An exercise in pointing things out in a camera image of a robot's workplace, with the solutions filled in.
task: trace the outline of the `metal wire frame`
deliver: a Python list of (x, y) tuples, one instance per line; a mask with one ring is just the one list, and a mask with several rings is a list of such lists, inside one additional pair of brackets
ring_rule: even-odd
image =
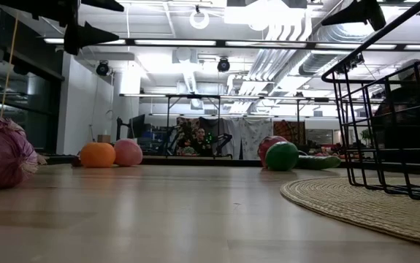
[[(397, 122), (397, 113), (405, 113), (410, 110), (417, 110), (420, 108), (419, 104), (406, 104), (407, 106), (404, 110), (395, 110), (395, 106), (399, 105), (397, 103), (394, 103), (392, 99), (392, 91), (390, 89), (390, 84), (406, 84), (408, 82), (403, 81), (396, 81), (396, 80), (390, 80), (391, 77), (397, 75), (400, 72), (404, 72), (405, 70), (413, 68), (415, 76), (416, 76), (416, 83), (420, 84), (420, 75), (419, 75), (419, 64), (415, 63), (414, 65), (411, 65), (409, 67), (406, 67), (404, 69), (401, 69), (393, 74), (387, 75), (385, 77), (382, 77), (379, 80), (350, 80), (348, 76), (348, 70), (346, 67), (346, 64), (354, 58), (357, 54), (361, 53), (362, 51), (366, 50), (367, 47), (372, 45), (374, 42), (379, 40), (381, 37), (388, 34), (390, 31), (398, 27), (400, 24), (404, 23), (407, 19), (411, 18), (415, 14), (420, 12), (420, 2), (411, 7), (407, 12), (403, 13), (401, 16), (399, 16), (396, 20), (391, 22), (389, 25), (387, 25), (385, 28), (378, 31), (375, 35), (373, 35), (370, 39), (368, 39), (363, 45), (358, 47), (354, 52), (352, 52), (349, 56), (345, 57), (342, 61), (338, 62), (336, 65), (334, 65), (329, 71), (327, 71), (324, 75), (322, 75), (322, 80), (328, 83), (333, 83), (335, 88), (335, 98), (337, 103), (337, 114), (338, 119), (340, 122), (340, 130), (341, 130), (341, 137), (343, 144), (345, 146), (345, 160), (348, 164), (347, 172), (348, 172), (348, 180), (349, 183), (352, 186), (361, 186), (365, 187), (370, 190), (382, 190), (385, 191), (387, 194), (407, 194), (412, 199), (420, 199), (420, 185), (416, 185), (411, 182), (411, 178), (409, 176), (409, 164), (407, 163), (407, 156), (411, 153), (420, 154), (420, 148), (406, 148), (402, 145), (400, 142), (398, 145), (398, 148), (381, 148), (378, 144), (377, 140), (377, 133), (376, 129), (379, 129), (379, 125), (374, 124), (374, 119), (382, 118), (384, 116), (389, 116), (392, 119), (391, 127), (393, 131), (396, 131), (397, 129), (402, 129), (405, 126), (419, 126), (419, 125), (402, 125)], [(338, 72), (342, 69), (344, 74), (344, 79), (340, 80), (337, 78), (337, 74), (335, 72)], [(359, 83), (361, 84), (361, 88), (357, 88), (355, 90), (351, 90), (351, 84), (353, 83)], [(390, 113), (384, 113), (380, 115), (373, 115), (372, 111), (372, 103), (370, 101), (369, 96), (369, 87), (376, 85), (376, 84), (382, 84), (385, 87), (385, 93), (387, 98), (386, 106), (389, 107), (391, 110)], [(361, 120), (357, 120), (354, 116), (354, 108), (353, 108), (353, 94), (360, 94), (363, 98), (363, 106), (365, 108), (365, 114), (366, 118), (363, 118)], [(352, 121), (348, 121), (348, 108), (350, 108), (352, 114), (351, 118)], [(371, 134), (370, 142), (372, 147), (371, 148), (362, 148), (361, 143), (359, 140), (359, 133), (358, 133), (358, 127), (367, 127), (367, 130), (369, 131), (369, 134)], [(353, 128), (353, 133), (356, 138), (356, 146), (357, 148), (351, 148), (350, 142), (349, 142), (349, 127)], [(366, 169), (364, 168), (365, 160), (363, 153), (371, 152), (373, 154), (373, 163), (375, 165), (375, 171), (377, 173), (377, 179), (378, 184), (374, 181), (371, 182), (370, 178), (366, 175)], [(356, 159), (357, 161), (354, 161), (354, 154), (357, 153)], [(384, 156), (387, 154), (394, 153), (395, 156), (399, 156), (400, 160), (400, 166), (402, 167), (402, 173), (403, 177), (405, 179), (405, 185), (391, 185), (387, 183), (387, 178), (384, 171)], [(353, 163), (359, 162), (360, 166), (360, 175), (356, 175)]]

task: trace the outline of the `window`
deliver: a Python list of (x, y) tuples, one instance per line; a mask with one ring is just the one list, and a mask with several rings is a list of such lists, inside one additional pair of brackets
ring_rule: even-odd
[(60, 83), (0, 63), (0, 112), (8, 71), (4, 117), (25, 129), (28, 141), (37, 151), (55, 152)]
[(307, 140), (316, 142), (319, 145), (333, 144), (333, 131), (328, 129), (308, 129)]

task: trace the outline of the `woven rug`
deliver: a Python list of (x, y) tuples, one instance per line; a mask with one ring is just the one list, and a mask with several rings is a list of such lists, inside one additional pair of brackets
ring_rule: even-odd
[(283, 185), (281, 194), (322, 215), (420, 243), (420, 201), (408, 196), (351, 186), (347, 178), (297, 180)]

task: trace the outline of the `red ball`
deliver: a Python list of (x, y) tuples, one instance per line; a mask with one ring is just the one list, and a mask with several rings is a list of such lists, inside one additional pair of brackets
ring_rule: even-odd
[(140, 164), (143, 152), (140, 146), (132, 139), (122, 139), (115, 143), (115, 163), (120, 166), (130, 167)]
[(267, 156), (267, 151), (270, 149), (277, 142), (287, 142), (284, 137), (281, 136), (266, 136), (259, 144), (259, 157), (261, 160), (261, 164), (263, 164), (264, 168), (268, 168), (267, 163), (265, 162), (265, 158)]

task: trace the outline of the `orange ball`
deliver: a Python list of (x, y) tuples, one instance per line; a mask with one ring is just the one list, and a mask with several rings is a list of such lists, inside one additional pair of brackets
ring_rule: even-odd
[(90, 142), (81, 149), (80, 160), (86, 168), (109, 168), (114, 164), (115, 150), (109, 143)]

